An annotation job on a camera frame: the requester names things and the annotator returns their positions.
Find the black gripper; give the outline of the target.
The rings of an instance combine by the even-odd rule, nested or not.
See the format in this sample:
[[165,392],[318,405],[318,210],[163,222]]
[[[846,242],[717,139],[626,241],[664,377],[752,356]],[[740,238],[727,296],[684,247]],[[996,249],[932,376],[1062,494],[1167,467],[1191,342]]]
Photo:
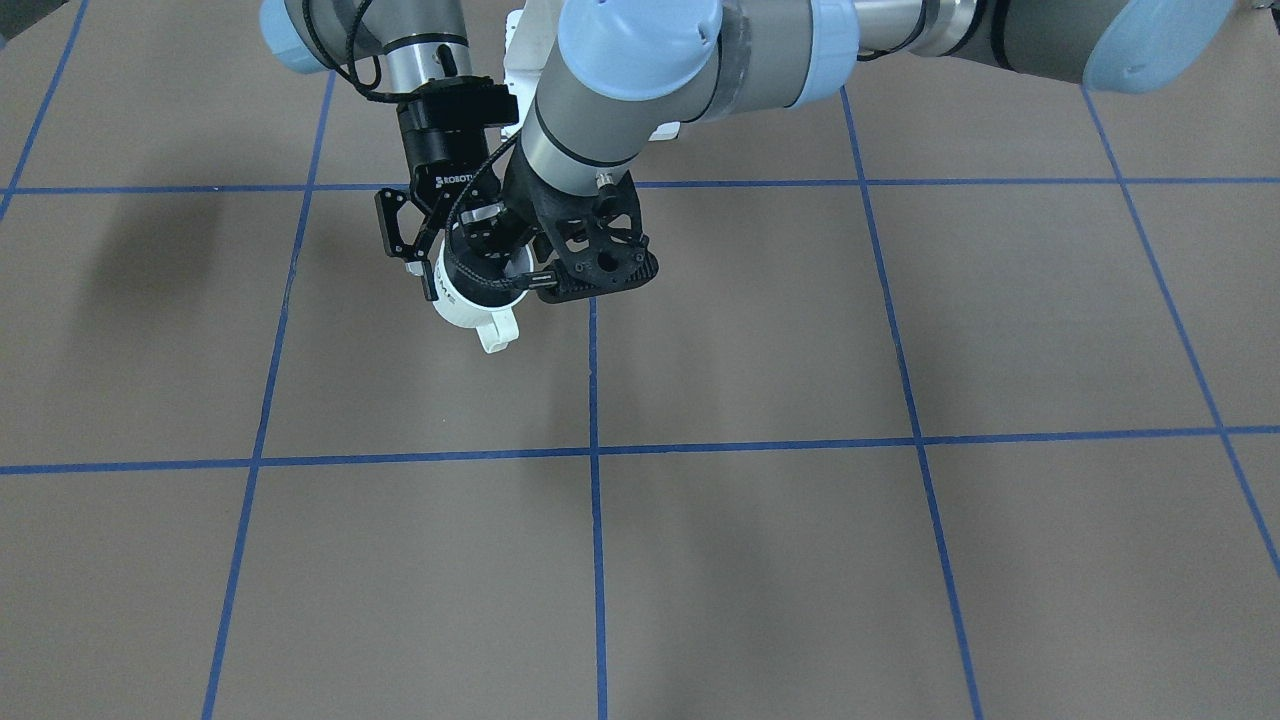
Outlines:
[[479,200],[466,200],[458,213],[463,241],[479,256],[498,258],[530,246],[535,263],[547,261],[547,238],[530,195],[530,179],[507,176],[499,193],[497,178],[485,176],[477,182]]
[[[435,79],[396,108],[410,169],[410,190],[383,187],[374,193],[384,252],[404,264],[425,263],[452,202],[466,209],[495,202],[500,182],[493,169],[480,170],[490,156],[489,128],[512,126],[518,104],[507,86],[490,78]],[[402,213],[422,214],[412,236]]]

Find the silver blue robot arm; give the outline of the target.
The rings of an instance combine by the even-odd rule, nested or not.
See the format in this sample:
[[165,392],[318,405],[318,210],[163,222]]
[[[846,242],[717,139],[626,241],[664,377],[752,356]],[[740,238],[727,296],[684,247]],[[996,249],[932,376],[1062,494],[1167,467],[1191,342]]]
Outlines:
[[521,110],[498,233],[503,258],[596,206],[662,126],[799,108],[860,60],[955,56],[1112,94],[1147,94],[1208,47],[1231,1],[529,1],[506,49]]
[[259,28],[285,68],[332,70],[365,100],[396,109],[408,187],[375,196],[390,258],[424,263],[456,202],[495,201],[486,133],[512,126],[518,104],[474,70],[460,3],[264,1]]

